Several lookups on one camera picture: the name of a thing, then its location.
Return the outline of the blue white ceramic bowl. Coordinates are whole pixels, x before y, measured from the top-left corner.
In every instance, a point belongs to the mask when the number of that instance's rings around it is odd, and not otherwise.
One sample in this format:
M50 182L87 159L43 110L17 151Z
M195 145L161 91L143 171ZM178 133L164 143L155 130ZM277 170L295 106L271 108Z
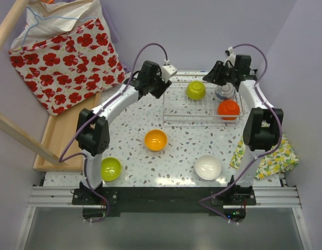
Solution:
M222 102L229 99L234 99L236 95L236 89L231 83L226 83L223 86L217 85L214 93L216 95L216 98Z

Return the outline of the lime green bowl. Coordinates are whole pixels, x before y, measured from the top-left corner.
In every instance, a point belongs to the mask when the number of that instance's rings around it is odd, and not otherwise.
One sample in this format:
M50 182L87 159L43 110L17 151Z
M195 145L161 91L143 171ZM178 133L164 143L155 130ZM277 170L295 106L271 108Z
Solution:
M122 165L116 158L108 157L101 161L101 179L109 182L117 179L122 171Z
M193 100L200 100L205 97L205 85L200 81L192 81L186 88L186 95Z

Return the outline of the red orange plastic bowl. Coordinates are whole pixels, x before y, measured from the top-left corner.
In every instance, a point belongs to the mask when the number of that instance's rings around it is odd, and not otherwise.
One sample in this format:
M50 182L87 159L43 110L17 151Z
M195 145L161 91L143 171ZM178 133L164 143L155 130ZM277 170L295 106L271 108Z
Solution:
M237 102L228 99L219 104L217 113L224 120L236 120L240 114L240 107Z

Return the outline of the white wire dish rack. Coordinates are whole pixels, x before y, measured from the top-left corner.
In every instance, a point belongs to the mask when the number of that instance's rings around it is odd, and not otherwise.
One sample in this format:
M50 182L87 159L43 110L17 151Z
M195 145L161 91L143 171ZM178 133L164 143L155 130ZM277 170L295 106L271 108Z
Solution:
M234 101L239 105L240 113L232 116L234 120L224 120L217 109L221 101L214 93L215 85L203 81L206 71L179 71L171 78L172 85L163 95L163 122L169 126L186 127L224 127L236 126L245 120L247 106L239 94ZM190 99L186 87L190 82L200 81L206 89L205 97L201 100Z

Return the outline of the yellow orange plastic bowl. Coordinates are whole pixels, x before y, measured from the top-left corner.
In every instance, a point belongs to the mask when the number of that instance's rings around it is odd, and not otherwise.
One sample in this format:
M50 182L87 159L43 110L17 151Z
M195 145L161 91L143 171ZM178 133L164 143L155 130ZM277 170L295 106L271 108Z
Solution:
M144 142L149 150L156 152L165 148L168 137L162 130L154 129L146 133Z

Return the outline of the white plastic bowl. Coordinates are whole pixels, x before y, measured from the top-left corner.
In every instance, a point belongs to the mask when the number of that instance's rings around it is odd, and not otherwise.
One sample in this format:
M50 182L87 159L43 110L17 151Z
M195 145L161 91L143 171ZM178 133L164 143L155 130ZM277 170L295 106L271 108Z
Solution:
M203 155L195 162L196 174L206 181L216 179L221 174L221 170L220 161L211 155Z

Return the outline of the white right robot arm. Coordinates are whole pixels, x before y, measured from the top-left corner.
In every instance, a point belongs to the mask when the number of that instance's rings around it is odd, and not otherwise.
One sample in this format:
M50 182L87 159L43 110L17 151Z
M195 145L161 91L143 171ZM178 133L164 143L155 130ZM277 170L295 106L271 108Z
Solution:
M258 80L250 76L249 55L235 55L230 51L226 55L227 59L217 61L203 80L218 86L230 83L243 97L250 110L242 135L246 147L240 166L227 187L209 198L237 205L244 198L251 197L254 177L262 158L279 146L284 112L270 104L260 90Z

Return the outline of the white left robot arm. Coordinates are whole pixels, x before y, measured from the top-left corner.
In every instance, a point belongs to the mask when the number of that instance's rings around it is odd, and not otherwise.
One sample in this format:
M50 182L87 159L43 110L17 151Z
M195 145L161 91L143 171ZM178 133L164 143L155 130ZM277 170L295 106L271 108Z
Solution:
M101 161L110 144L109 127L114 119L131 104L147 94L159 99L172 84L170 78L177 74L173 65L159 66L145 61L142 68L124 81L108 100L97 107L83 109L78 118L76 140L84 157L82 184L87 187L84 199L90 204L101 201Z

